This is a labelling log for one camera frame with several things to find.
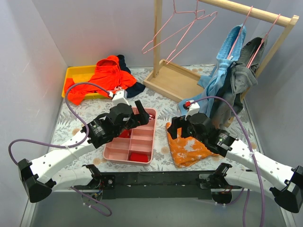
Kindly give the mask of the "bright orange-red shorts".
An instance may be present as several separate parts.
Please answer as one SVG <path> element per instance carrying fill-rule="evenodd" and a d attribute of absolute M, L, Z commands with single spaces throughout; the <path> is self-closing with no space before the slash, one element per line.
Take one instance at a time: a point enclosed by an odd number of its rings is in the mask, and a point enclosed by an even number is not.
<path fill-rule="evenodd" d="M 121 70 L 117 56 L 110 55 L 105 59 L 101 59 L 95 66 L 95 73 L 88 81 L 89 83 L 99 85 L 105 90 L 113 93 L 117 90 L 126 88 L 126 86 L 121 85 Z M 87 93 L 93 92 L 98 92 L 103 96 L 107 95 L 106 92 L 95 86 L 84 84 L 73 88 L 68 94 L 68 100 L 74 104 L 76 103 L 77 98 L 82 101 Z"/>

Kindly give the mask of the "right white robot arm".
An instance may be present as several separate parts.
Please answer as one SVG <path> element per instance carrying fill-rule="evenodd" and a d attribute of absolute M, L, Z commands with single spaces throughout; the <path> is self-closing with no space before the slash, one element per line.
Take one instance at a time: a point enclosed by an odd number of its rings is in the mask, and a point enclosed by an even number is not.
<path fill-rule="evenodd" d="M 215 128 L 203 113 L 174 117 L 167 129 L 172 139 L 177 138 L 178 129 L 181 130 L 181 137 L 193 137 L 211 152 L 249 169 L 248 172 L 237 171 L 221 164 L 219 169 L 222 171 L 214 176 L 218 187 L 232 185 L 263 192 L 283 209 L 292 213 L 300 211 L 303 204 L 302 166 L 286 166 L 259 152 L 251 152 L 242 140 L 226 130 Z"/>

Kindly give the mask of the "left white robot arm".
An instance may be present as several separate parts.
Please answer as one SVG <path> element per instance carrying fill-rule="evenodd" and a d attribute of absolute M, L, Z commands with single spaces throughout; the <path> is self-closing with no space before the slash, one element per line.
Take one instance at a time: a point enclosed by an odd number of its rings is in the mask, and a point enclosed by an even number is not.
<path fill-rule="evenodd" d="M 100 114 L 88 127 L 83 127 L 62 149 L 54 149 L 48 154 L 31 161 L 18 162 L 20 179 L 31 203 L 42 201 L 51 192 L 72 186 L 96 189 L 104 180 L 94 165 L 84 165 L 76 170 L 63 171 L 62 168 L 111 142 L 124 130 L 133 129 L 149 122 L 149 114 L 140 101 L 135 102 L 136 110 L 130 105 L 119 103 L 108 113 Z"/>

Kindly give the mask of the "navy blue shorts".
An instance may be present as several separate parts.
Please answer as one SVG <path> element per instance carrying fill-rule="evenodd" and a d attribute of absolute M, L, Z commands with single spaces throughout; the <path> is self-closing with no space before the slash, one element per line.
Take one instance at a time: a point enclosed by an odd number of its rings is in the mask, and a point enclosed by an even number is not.
<path fill-rule="evenodd" d="M 133 98 L 138 94 L 142 93 L 146 86 L 142 83 L 137 82 L 136 78 L 131 74 L 130 69 L 127 67 L 125 57 L 121 54 L 117 55 L 119 60 L 119 67 L 121 70 L 121 85 L 126 86 L 128 98 Z"/>

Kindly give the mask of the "grey shorts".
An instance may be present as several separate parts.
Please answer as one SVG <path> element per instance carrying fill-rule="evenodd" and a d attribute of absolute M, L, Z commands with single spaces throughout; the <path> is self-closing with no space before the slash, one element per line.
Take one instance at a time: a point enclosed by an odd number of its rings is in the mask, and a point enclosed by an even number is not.
<path fill-rule="evenodd" d="M 253 38 L 241 49 L 239 59 L 228 68 L 224 84 L 216 94 L 216 96 L 226 100 L 233 107 L 236 114 L 239 114 L 243 109 L 241 94 L 258 84 L 255 72 L 259 68 L 267 40 L 261 47 L 251 68 L 248 69 L 246 66 L 264 35 Z M 210 118 L 216 128 L 222 128 L 233 116 L 234 114 L 225 102 L 214 99 Z"/>

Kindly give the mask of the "light blue shorts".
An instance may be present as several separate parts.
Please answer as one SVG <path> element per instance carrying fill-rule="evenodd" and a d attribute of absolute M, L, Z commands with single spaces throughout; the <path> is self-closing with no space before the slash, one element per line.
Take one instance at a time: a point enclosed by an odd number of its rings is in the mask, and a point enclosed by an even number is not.
<path fill-rule="evenodd" d="M 201 76 L 200 80 L 198 81 L 198 85 L 203 87 L 204 90 L 191 98 L 187 98 L 179 102 L 178 107 L 180 109 L 181 115 L 186 115 L 187 110 L 184 109 L 183 104 L 189 100 L 199 100 L 200 98 L 204 98 L 206 96 L 215 96 L 219 89 L 223 86 L 226 75 L 227 69 L 236 62 L 241 53 L 242 45 L 246 37 L 246 27 L 243 27 L 242 33 L 239 36 L 239 39 L 235 45 L 235 48 L 232 52 L 232 59 L 228 59 L 228 55 L 230 49 L 238 35 L 238 32 L 241 28 L 241 25 L 235 26 L 228 34 L 227 38 L 225 39 L 224 43 L 222 44 L 218 54 L 217 54 L 217 64 L 213 68 L 213 71 L 209 76 Z"/>

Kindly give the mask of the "pink hanger holding grey shorts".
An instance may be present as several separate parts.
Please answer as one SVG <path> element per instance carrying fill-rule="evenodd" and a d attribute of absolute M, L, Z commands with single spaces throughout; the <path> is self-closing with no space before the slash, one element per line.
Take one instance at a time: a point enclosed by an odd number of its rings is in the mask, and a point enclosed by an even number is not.
<path fill-rule="evenodd" d="M 275 26 L 275 24 L 277 23 L 277 21 L 279 20 L 281 14 L 278 14 L 278 16 L 276 17 L 275 21 L 272 23 L 270 29 L 266 32 L 266 34 L 262 37 L 260 44 L 258 45 L 258 47 L 256 48 L 255 52 L 253 53 L 253 55 L 251 56 L 248 64 L 247 64 L 247 68 L 250 69 L 251 65 L 253 64 L 256 56 L 258 55 L 258 53 L 260 52 L 261 47 L 263 46 L 263 44 L 265 43 L 265 41 L 268 38 L 269 33 L 271 32 L 272 28 Z"/>

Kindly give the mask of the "pink hanger holding blue shorts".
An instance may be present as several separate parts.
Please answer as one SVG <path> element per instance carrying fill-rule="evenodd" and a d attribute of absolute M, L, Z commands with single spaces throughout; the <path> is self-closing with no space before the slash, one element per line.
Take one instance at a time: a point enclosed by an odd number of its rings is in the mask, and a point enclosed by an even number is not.
<path fill-rule="evenodd" d="M 236 37 L 236 39 L 235 39 L 235 41 L 234 41 L 234 43 L 233 43 L 233 45 L 232 45 L 232 47 L 231 47 L 231 49 L 230 49 L 230 52 L 229 52 L 229 55 L 228 55 L 228 59 L 229 59 L 229 60 L 232 59 L 232 52 L 233 52 L 233 49 L 235 48 L 235 45 L 236 45 L 236 43 L 237 43 L 237 41 L 238 41 L 238 39 L 239 39 L 240 34 L 242 33 L 243 27 L 244 27 L 244 25 L 245 25 L 245 23 L 246 23 L 246 21 L 247 21 L 249 15 L 250 15 L 252 9 L 253 9 L 253 5 L 250 7 L 250 9 L 249 9 L 249 11 L 248 11 L 248 13 L 247 13 L 247 15 L 246 15 L 246 18 L 245 18 L 244 22 L 243 22 L 242 25 L 241 25 L 241 28 L 240 28 L 240 30 L 239 30 L 239 32 L 238 32 L 238 35 L 237 35 L 237 37 Z"/>

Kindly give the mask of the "red sock in organizer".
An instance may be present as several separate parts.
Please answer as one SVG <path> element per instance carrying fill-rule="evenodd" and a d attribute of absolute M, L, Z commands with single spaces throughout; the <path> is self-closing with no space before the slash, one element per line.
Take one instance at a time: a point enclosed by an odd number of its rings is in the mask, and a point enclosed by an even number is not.
<path fill-rule="evenodd" d="M 118 137 L 129 139 L 131 137 L 132 130 L 124 130 Z"/>

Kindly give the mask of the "orange white patterned cloth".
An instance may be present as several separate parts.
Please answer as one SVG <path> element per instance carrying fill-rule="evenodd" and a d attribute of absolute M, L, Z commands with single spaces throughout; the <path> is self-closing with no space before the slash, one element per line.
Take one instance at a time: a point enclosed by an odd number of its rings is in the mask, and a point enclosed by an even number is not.
<path fill-rule="evenodd" d="M 181 128 L 177 130 L 177 138 L 173 139 L 167 132 L 170 153 L 176 168 L 190 167 L 207 157 L 216 157 L 206 146 L 195 138 L 181 137 Z"/>

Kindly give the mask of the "pink compartment organizer box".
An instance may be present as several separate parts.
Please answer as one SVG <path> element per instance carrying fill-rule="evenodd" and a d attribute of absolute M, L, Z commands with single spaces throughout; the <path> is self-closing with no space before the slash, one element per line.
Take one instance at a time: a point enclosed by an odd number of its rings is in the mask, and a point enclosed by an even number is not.
<path fill-rule="evenodd" d="M 154 114 L 157 117 L 157 111 L 153 108 L 145 109 L 148 114 Z M 153 158 L 153 145 L 155 139 L 156 119 L 149 120 L 147 125 L 131 129 L 131 137 L 114 138 L 112 142 L 105 145 L 103 156 L 104 159 L 112 163 L 148 166 Z M 147 163 L 129 161 L 131 153 L 146 154 Z"/>

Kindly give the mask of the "red sock front compartment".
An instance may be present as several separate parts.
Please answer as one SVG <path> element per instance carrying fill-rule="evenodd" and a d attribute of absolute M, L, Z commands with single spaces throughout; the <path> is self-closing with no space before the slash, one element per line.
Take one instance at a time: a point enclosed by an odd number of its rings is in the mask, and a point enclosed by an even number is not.
<path fill-rule="evenodd" d="M 148 156 L 146 154 L 140 154 L 140 153 L 133 152 L 130 154 L 129 161 L 147 163 L 149 160 L 148 160 Z"/>

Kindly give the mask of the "floral patterned table mat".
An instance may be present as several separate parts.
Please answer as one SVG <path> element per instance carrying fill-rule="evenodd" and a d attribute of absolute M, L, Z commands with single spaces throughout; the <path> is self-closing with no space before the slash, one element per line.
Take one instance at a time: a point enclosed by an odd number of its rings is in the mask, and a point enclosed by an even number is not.
<path fill-rule="evenodd" d="M 189 69 L 198 75 L 207 76 L 210 75 L 213 67 L 214 65 L 212 64 L 185 66 L 186 69 Z M 131 68 L 130 70 L 138 82 L 143 83 L 143 80 L 149 75 L 152 68 Z M 78 169 L 83 165 L 94 164 L 100 172 L 196 171 L 215 170 L 221 162 L 230 163 L 238 168 L 244 168 L 241 164 L 235 163 L 221 156 L 206 157 L 190 167 L 176 168 L 170 153 L 165 125 L 167 122 L 171 122 L 172 117 L 180 116 L 178 103 L 148 88 L 136 97 L 128 100 L 129 104 L 132 106 L 135 106 L 135 100 L 140 100 L 144 108 L 150 107 L 157 111 L 155 141 L 151 163 L 147 166 L 112 163 L 104 158 L 103 151 L 105 147 L 102 146 L 97 150 L 81 156 L 63 169 Z M 112 103 L 108 99 L 91 99 L 84 100 L 79 106 L 71 104 L 71 107 L 83 120 L 85 120 L 85 122 L 90 122 L 98 114 L 108 113 L 109 108 L 112 107 Z M 258 144 L 258 136 L 256 136 L 255 128 L 250 120 L 246 103 L 243 104 L 243 110 L 238 116 L 249 136 L 253 149 L 263 153 L 262 149 L 260 149 L 260 145 Z M 74 136 L 82 126 L 83 124 L 69 111 L 65 100 L 63 100 L 59 108 L 58 119 L 52 135 L 51 143 L 56 145 L 63 144 Z M 246 138 L 237 120 L 234 119 L 231 125 L 225 129 L 247 144 Z"/>

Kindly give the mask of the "yellow plastic tray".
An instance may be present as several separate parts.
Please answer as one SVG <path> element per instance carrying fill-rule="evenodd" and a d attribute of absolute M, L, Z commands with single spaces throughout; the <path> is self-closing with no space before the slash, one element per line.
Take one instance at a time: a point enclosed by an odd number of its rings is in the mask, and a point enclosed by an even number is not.
<path fill-rule="evenodd" d="M 66 93 L 65 90 L 69 88 L 69 86 L 72 84 L 72 81 L 74 83 L 88 82 L 95 73 L 95 67 L 96 67 L 95 65 L 68 67 L 64 79 L 64 85 L 62 88 L 62 98 L 65 98 L 65 93 Z M 87 93 L 83 100 L 100 99 L 100 98 L 108 98 L 108 96 L 107 95 L 103 96 L 98 92 L 93 92 L 93 93 Z M 80 105 L 82 101 L 80 101 L 77 98 L 77 101 L 74 104 Z"/>

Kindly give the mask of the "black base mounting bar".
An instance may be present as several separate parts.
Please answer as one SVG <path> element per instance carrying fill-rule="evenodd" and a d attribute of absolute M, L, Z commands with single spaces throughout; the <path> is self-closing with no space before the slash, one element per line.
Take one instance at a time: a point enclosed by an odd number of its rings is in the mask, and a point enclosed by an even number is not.
<path fill-rule="evenodd" d="M 87 165 L 88 183 L 78 190 L 96 190 L 95 199 L 197 198 L 228 204 L 239 198 L 241 188 L 223 182 L 217 171 L 109 172 Z"/>

